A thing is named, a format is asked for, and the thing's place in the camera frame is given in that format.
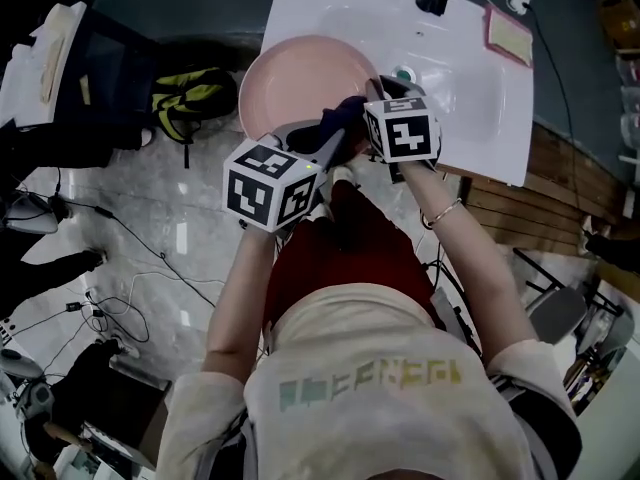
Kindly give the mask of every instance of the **bracelet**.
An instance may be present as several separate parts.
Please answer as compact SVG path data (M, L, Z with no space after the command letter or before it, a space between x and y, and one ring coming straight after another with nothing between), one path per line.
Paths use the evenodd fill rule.
M429 229L429 230L433 229L433 226L435 225L436 222L438 222L440 219L442 219L447 213L449 213L451 210L453 210L461 202L462 202L462 199L460 199L460 198L456 199L453 203L451 203L449 205L449 207L445 208L442 212L440 212L438 215L436 215L433 220L427 220L425 218L424 213L423 213L421 215L421 218L420 218L420 220L422 221L422 225L425 228Z

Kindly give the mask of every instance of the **sponge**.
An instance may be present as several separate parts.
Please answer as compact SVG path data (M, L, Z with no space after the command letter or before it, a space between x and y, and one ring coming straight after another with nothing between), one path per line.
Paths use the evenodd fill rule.
M491 5L486 9L485 26L487 48L525 66L533 65L533 35L529 29Z

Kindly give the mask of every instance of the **white t-shirt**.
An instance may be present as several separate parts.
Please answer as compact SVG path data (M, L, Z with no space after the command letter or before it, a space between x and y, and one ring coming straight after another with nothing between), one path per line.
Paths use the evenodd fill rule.
M207 443L245 407L261 480L366 479L394 469L443 479L537 478L549 464L532 456L532 427L490 375L542 396L545 413L573 425L549 345L518 343L485 370L471 348L434 328L421 306L391 288L318 290L280 319L272 338L273 353L244 389L219 373L179 379L160 480L193 478ZM543 449L540 460L553 466L553 445Z

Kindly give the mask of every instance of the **bag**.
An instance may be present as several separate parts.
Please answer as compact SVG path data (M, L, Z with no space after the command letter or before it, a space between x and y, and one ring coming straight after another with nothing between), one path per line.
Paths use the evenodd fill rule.
M180 72L158 78L153 87L152 108L168 137L185 146L185 168L189 168L192 133L181 133L174 121L203 121L233 112L238 88L229 73L216 67L197 69L191 65Z

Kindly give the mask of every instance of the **white sink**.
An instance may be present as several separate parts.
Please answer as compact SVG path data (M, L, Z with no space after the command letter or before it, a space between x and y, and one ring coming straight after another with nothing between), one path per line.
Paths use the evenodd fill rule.
M521 186L533 119L533 71L488 50L485 9L449 0L443 16L415 0L274 0L263 51L321 34L365 54L380 74L403 69L442 124L440 163Z

